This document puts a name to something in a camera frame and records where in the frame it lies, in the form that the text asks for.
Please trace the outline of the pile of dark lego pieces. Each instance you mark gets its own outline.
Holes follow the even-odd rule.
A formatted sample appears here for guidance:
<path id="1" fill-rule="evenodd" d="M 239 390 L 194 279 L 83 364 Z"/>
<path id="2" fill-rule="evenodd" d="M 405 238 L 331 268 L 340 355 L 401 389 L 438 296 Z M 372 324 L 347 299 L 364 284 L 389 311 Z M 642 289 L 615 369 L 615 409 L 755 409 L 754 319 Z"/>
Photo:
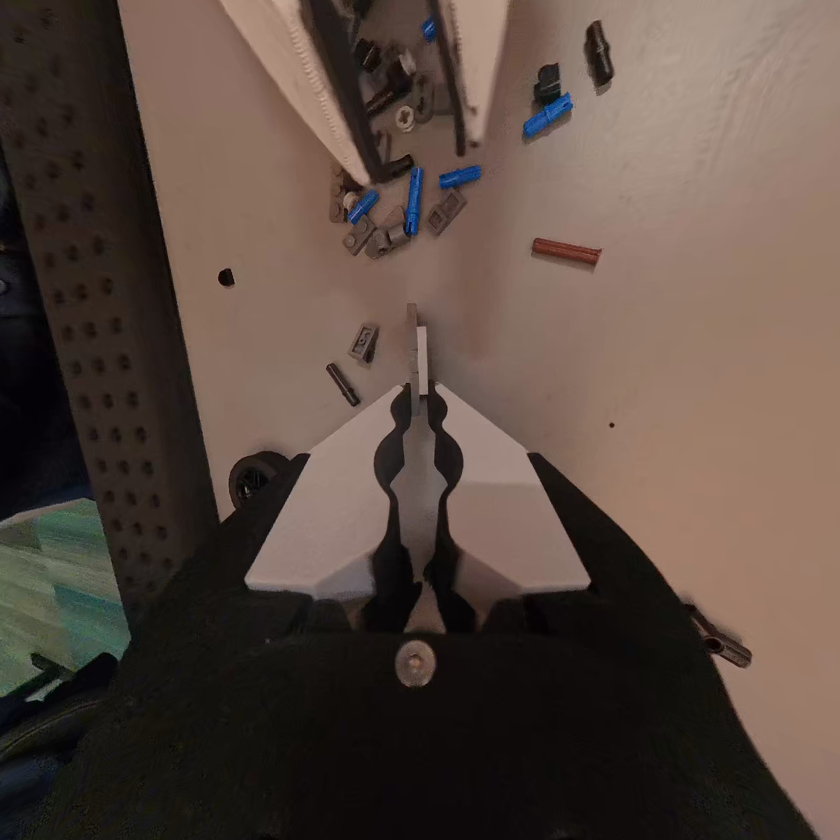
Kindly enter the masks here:
<path id="1" fill-rule="evenodd" d="M 753 653 L 735 636 L 720 629 L 697 605 L 685 602 L 683 606 L 697 630 L 700 639 L 711 655 L 716 655 L 739 669 L 747 669 L 753 661 Z"/>

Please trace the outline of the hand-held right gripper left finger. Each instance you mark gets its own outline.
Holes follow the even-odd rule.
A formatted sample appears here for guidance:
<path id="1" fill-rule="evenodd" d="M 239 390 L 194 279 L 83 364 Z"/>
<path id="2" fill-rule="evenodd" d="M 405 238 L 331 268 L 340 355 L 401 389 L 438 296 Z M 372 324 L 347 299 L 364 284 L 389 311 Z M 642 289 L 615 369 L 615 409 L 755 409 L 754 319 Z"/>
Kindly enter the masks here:
<path id="1" fill-rule="evenodd" d="M 247 572 L 250 590 L 364 601 L 365 629 L 404 630 L 422 586 L 392 485 L 412 408 L 410 385 L 398 385 L 310 451 Z"/>

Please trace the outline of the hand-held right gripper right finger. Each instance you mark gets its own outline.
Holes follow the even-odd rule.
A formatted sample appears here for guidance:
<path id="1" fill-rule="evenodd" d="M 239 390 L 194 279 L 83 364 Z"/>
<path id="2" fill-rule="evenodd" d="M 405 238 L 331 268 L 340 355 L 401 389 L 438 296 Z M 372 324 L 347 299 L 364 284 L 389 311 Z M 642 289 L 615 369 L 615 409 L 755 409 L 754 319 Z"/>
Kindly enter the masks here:
<path id="1" fill-rule="evenodd" d="M 473 632 L 508 599 L 591 585 L 529 452 L 445 385 L 432 383 L 427 420 L 445 482 L 424 578 L 444 628 Z"/>

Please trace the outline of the dark grey wide lego tile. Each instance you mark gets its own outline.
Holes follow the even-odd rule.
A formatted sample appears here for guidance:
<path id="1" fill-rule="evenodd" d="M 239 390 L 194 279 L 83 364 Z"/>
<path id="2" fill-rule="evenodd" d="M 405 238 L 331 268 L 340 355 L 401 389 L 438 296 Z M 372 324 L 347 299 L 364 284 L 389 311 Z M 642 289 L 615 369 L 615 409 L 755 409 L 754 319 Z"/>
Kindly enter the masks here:
<path id="1" fill-rule="evenodd" d="M 417 304 L 409 302 L 406 305 L 406 351 L 412 417 L 419 416 L 421 405 L 417 327 Z"/>

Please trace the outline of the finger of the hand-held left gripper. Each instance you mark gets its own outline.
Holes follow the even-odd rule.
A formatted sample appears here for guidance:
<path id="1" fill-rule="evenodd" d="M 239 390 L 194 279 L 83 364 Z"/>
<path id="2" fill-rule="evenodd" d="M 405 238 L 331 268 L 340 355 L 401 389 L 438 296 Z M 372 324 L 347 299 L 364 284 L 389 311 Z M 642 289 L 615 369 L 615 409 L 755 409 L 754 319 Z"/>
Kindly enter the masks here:
<path id="1" fill-rule="evenodd" d="M 222 1 L 222 8 L 269 78 L 336 162 L 363 185 L 384 184 L 387 170 L 363 151 L 329 79 L 298 1 Z"/>
<path id="2" fill-rule="evenodd" d="M 510 2 L 431 1 L 429 12 L 452 110 L 455 152 L 465 156 L 487 136 Z"/>

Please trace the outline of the black lego axle pin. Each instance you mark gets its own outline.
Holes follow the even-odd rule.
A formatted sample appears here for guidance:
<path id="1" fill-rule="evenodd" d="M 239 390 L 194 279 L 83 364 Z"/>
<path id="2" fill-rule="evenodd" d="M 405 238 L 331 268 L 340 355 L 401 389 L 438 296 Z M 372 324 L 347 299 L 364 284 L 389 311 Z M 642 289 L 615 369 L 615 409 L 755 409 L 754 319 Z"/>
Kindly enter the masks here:
<path id="1" fill-rule="evenodd" d="M 341 371 L 340 367 L 336 365 L 336 363 L 330 363 L 326 365 L 325 370 L 331 378 L 332 382 L 338 387 L 340 393 L 342 394 L 346 402 L 352 407 L 359 406 L 361 404 L 361 399 L 359 398 L 357 392 L 354 390 L 352 384 Z"/>

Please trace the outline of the group of small lego connectors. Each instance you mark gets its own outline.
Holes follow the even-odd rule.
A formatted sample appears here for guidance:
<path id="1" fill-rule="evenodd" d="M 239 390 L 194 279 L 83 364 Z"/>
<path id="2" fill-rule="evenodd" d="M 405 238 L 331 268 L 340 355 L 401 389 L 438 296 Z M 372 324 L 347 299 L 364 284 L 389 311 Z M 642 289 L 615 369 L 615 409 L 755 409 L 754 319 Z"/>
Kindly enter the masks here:
<path id="1" fill-rule="evenodd" d="M 443 341 L 444 366 L 500 358 L 512 369 L 585 367 L 599 343 L 595 266 L 532 254 L 535 238 L 598 249 L 611 177 L 585 31 L 621 36 L 635 2 L 511 2 L 489 137 L 457 156 L 453 117 L 397 138 L 398 176 L 359 191 L 357 239 L 374 256 L 344 258 L 331 283 L 348 313 L 321 318 L 318 365 L 339 360 L 362 316 L 402 316 L 414 293 Z"/>

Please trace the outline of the black perforated panel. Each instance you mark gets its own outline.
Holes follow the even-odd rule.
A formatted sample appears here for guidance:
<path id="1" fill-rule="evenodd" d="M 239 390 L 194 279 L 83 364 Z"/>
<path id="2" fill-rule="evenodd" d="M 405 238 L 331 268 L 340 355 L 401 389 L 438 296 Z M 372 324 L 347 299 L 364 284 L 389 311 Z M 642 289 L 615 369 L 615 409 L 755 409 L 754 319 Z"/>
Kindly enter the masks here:
<path id="1" fill-rule="evenodd" d="M 1 2 L 2 142 L 132 621 L 217 524 L 117 2 Z"/>

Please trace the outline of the brown lego axle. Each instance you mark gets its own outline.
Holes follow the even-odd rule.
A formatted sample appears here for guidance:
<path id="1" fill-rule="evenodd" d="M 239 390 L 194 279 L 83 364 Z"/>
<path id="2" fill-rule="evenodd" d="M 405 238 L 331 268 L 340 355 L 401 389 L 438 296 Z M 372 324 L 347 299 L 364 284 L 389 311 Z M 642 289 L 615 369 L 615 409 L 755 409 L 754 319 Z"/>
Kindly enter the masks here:
<path id="1" fill-rule="evenodd" d="M 532 254 L 552 259 L 563 259 L 587 266 L 596 266 L 602 254 L 601 248 L 572 245 L 548 238 L 532 241 Z"/>

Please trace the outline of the black lego tyre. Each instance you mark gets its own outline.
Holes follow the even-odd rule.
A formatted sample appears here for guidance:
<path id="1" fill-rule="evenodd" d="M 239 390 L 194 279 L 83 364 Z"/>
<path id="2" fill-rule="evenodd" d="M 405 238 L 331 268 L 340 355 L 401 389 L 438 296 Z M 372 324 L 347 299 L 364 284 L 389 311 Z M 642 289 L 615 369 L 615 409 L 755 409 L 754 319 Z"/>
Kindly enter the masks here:
<path id="1" fill-rule="evenodd" d="M 228 476 L 228 492 L 234 509 L 241 509 L 263 487 L 284 476 L 290 463 L 288 457 L 272 450 L 263 450 L 238 460 Z"/>

